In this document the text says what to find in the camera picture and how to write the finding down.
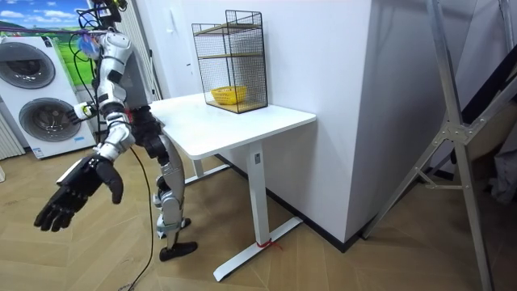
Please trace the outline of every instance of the desk top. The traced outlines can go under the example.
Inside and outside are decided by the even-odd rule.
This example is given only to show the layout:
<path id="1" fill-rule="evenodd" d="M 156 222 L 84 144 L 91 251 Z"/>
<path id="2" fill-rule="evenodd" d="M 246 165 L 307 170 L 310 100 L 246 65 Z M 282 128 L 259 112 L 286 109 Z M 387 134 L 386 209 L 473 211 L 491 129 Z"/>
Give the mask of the desk top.
<path id="1" fill-rule="evenodd" d="M 275 105 L 242 114 L 227 112 L 207 105 L 203 94 L 155 101 L 150 107 L 164 134 L 195 160 L 316 120 L 314 114 Z"/>

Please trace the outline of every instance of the blue sky picture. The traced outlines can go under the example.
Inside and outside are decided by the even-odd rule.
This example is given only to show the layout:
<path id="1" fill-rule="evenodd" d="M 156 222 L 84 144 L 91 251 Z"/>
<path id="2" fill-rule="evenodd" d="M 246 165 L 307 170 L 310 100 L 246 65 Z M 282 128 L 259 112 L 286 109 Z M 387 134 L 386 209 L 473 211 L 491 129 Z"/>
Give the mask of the blue sky picture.
<path id="1" fill-rule="evenodd" d="M 76 9 L 88 9 L 86 0 L 0 0 L 0 21 L 23 27 L 77 27 Z"/>

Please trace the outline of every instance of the grass picture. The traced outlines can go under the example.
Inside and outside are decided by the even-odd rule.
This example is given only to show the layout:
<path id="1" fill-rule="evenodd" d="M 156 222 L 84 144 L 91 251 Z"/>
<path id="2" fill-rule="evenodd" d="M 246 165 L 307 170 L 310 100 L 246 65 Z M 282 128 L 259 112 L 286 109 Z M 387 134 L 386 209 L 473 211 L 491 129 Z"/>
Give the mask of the grass picture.
<path id="1" fill-rule="evenodd" d="M 17 24 L 13 23 L 7 23 L 0 21 L 0 26 L 3 27 L 21 27 Z M 56 28 L 50 28 L 53 30 L 66 30 L 66 31 L 76 31 L 79 30 L 80 27 L 56 27 Z M 79 78 L 79 74 L 82 77 L 82 80 L 86 85 L 91 84 L 91 80 L 93 78 L 93 75 L 91 73 L 90 68 L 90 62 L 89 61 L 81 61 L 79 58 L 76 59 L 78 70 L 75 68 L 74 64 L 74 53 L 70 51 L 70 48 L 68 46 L 69 39 L 71 34 L 64 34 L 64 33 L 54 33 L 54 32 L 48 32 L 48 33 L 5 33 L 0 32 L 0 35 L 5 36 L 47 36 L 49 39 L 53 41 L 53 44 L 57 47 L 59 50 L 59 53 L 61 54 L 62 60 L 63 60 L 63 66 L 65 69 L 69 72 L 70 77 L 72 78 L 72 83 L 75 86 L 82 86 L 81 79 Z M 78 50 L 77 47 L 77 41 L 78 37 L 75 36 L 71 42 L 71 47 L 74 51 Z M 87 57 L 83 53 L 78 53 L 78 57 L 80 57 L 83 60 L 86 60 Z"/>

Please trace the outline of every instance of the white desk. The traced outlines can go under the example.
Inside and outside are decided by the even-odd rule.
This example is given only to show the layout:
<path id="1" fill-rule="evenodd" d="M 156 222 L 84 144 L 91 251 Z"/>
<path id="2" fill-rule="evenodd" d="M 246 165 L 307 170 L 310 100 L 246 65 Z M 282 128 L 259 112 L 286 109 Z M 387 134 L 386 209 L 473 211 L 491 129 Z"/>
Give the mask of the white desk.
<path id="1" fill-rule="evenodd" d="M 153 102 L 151 112 L 162 123 L 164 134 L 194 163 L 195 177 L 187 179 L 186 183 L 228 167 L 223 165 L 205 172 L 201 166 L 202 158 L 238 146 L 248 148 L 246 166 L 257 243 L 217 268 L 213 273 L 217 281 L 265 248 L 259 245 L 267 245 L 270 240 L 274 242 L 301 223 L 300 218 L 294 217 L 269 232 L 262 139 L 313 122 L 316 120 L 314 114 L 275 105 L 235 114 L 207 105 L 203 94 Z"/>

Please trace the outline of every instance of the poster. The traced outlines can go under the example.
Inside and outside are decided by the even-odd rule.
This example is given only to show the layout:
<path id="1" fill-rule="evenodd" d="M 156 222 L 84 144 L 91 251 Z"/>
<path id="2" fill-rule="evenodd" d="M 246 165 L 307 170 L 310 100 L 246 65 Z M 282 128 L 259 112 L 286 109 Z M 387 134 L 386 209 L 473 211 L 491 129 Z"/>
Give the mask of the poster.
<path id="1" fill-rule="evenodd" d="M 81 29 L 76 10 L 87 10 L 86 0 L 0 0 L 0 27 L 44 28 L 51 30 L 76 31 Z M 90 62 L 77 59 L 78 70 L 74 64 L 74 53 L 69 49 L 70 34 L 61 33 L 13 33 L 0 32 L 4 36 L 47 36 L 58 47 L 65 68 L 69 71 L 74 85 L 81 85 L 79 74 L 86 84 L 91 83 Z M 77 51 L 78 36 L 71 41 L 71 47 Z M 83 60 L 86 56 L 78 54 Z"/>

